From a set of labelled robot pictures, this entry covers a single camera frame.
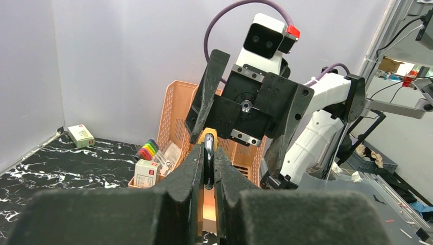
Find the white cable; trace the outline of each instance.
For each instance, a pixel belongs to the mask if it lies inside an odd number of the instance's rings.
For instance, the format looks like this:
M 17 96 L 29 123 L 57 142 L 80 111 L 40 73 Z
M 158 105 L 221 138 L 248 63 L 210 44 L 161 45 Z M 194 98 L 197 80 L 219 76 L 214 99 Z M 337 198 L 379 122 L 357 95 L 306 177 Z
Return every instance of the white cable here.
M 381 56 L 383 56 L 386 52 L 388 52 L 388 51 L 389 51 L 390 49 L 392 49 L 395 45 L 397 45 L 399 42 L 401 42 L 404 38 L 406 38 L 407 36 L 409 36 L 409 35 L 410 35 L 412 32 L 414 32 L 416 29 L 421 29 L 421 28 L 423 28 L 423 27 L 424 27 L 424 25 L 423 25 L 423 24 L 420 24 L 418 27 L 413 28 L 413 29 L 412 29 L 410 32 L 408 32 L 405 36 L 403 36 L 403 37 L 400 38 L 397 42 L 395 42 L 393 45 L 391 45 L 391 47 L 389 47 L 387 50 L 383 51 L 382 54 L 380 54 L 380 56 L 376 58 L 375 61 L 378 61 L 379 58 L 380 58 Z

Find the white strip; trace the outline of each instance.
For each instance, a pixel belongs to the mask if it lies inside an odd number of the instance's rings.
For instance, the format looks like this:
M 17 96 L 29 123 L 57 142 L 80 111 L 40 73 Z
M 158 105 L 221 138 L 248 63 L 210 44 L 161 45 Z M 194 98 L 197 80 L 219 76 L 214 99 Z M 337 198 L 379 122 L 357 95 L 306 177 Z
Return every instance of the white strip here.
M 400 229 L 401 232 L 403 232 L 404 234 L 406 234 L 406 236 L 408 236 L 410 239 L 412 239 L 411 236 L 409 236 L 409 234 L 407 234 L 405 231 L 403 231 L 402 229 Z

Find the green and white box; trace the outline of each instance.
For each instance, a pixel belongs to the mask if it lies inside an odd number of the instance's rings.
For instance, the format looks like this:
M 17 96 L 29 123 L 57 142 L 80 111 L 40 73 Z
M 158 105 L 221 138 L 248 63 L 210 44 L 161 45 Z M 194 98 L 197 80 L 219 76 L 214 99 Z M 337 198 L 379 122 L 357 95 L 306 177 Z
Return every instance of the green and white box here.
M 75 143 L 77 148 L 94 145 L 93 135 L 82 124 L 68 127 L 68 135 Z

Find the cardboard box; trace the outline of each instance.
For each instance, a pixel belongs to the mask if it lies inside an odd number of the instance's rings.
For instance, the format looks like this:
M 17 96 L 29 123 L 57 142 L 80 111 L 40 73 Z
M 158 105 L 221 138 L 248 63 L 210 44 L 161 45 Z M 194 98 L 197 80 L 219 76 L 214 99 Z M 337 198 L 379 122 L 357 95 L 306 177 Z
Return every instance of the cardboard box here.
M 401 64 L 404 63 L 385 57 L 379 65 L 379 70 L 396 73 Z
M 68 135 L 75 143 L 77 148 L 94 145 L 93 135 L 82 124 L 68 127 Z
M 158 162 L 140 159 L 135 165 L 134 186 L 149 188 L 155 185 L 160 165 Z

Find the blue cloth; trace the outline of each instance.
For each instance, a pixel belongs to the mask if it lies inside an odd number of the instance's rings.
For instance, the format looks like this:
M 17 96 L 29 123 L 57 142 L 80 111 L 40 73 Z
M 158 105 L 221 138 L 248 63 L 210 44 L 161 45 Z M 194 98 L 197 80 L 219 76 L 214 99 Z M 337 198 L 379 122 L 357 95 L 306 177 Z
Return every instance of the blue cloth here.
M 419 201 L 409 204 L 418 214 L 422 217 L 422 213 L 424 212 L 433 212 L 433 207 L 424 206 Z

